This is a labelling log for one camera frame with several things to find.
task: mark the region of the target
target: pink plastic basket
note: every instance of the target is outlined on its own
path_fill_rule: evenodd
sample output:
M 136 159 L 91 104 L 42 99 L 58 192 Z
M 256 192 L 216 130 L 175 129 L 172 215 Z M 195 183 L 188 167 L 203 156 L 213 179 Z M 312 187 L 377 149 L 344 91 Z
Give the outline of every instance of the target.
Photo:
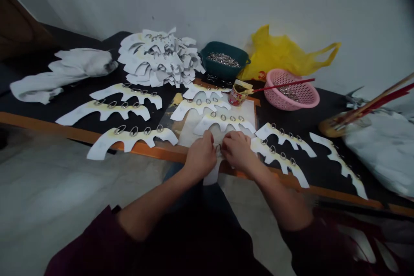
M 281 85 L 285 83 L 302 80 L 302 77 L 293 75 L 283 69 L 270 70 L 266 76 L 265 87 Z M 302 83 L 288 86 L 299 97 L 299 101 L 294 101 L 283 95 L 277 88 L 264 91 L 267 101 L 280 110 L 294 111 L 300 108 L 313 108 L 319 103 L 317 90 L 309 83 Z

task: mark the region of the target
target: white cloth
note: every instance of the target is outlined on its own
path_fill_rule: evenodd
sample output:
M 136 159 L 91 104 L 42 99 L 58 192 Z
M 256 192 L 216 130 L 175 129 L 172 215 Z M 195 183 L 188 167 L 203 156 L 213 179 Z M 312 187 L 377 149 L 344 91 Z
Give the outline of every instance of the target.
M 49 64 L 52 72 L 29 75 L 10 84 L 14 97 L 26 102 L 48 104 L 54 96 L 63 92 L 61 86 L 76 83 L 89 77 L 107 75 L 118 67 L 111 53 L 90 48 L 59 51 L 61 58 Z

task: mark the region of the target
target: sleeve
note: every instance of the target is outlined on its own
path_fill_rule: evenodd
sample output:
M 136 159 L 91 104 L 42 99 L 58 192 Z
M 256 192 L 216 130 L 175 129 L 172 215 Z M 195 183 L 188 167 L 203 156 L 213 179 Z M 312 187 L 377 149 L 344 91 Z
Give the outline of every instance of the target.
M 54 255 L 45 276 L 123 275 L 141 248 L 142 244 L 122 229 L 107 206 L 79 237 Z
M 292 252 L 292 268 L 303 275 L 360 275 L 345 236 L 315 218 L 300 231 L 280 228 L 282 238 Z

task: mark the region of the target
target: person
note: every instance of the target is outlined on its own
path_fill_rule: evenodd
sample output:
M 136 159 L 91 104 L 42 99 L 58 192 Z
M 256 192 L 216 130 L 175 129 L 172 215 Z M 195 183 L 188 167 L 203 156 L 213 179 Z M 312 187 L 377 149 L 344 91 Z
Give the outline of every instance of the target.
M 123 209 L 106 207 L 51 259 L 45 275 L 271 275 L 254 258 L 219 185 L 202 186 L 217 161 L 213 143 L 206 131 L 161 185 Z M 227 133 L 222 154 L 263 193 L 298 276 L 357 274 L 342 236 L 279 182 L 250 150 L 248 136 Z

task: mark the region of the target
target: red chopstick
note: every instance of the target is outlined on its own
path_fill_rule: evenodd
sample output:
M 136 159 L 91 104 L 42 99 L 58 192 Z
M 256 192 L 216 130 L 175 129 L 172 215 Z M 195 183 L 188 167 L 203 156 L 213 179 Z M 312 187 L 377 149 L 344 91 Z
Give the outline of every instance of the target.
M 268 88 L 259 88 L 259 89 L 257 89 L 257 90 L 254 90 L 254 91 L 253 91 L 253 93 L 256 93 L 256 92 L 258 92 L 258 91 L 265 91 L 265 90 L 272 89 L 272 88 L 279 88 L 279 87 L 282 87 L 282 86 L 289 86 L 289 85 L 295 85 L 295 84 L 302 84 L 302 83 L 312 82 L 312 81 L 315 81 L 315 79 L 314 79 L 314 78 L 312 78 L 312 79 L 308 79 L 308 80 L 300 80 L 300 81 L 295 81 L 295 82 L 291 82 L 291 83 L 286 83 L 286 84 L 281 84 L 281 85 L 270 86 L 270 87 L 268 87 Z

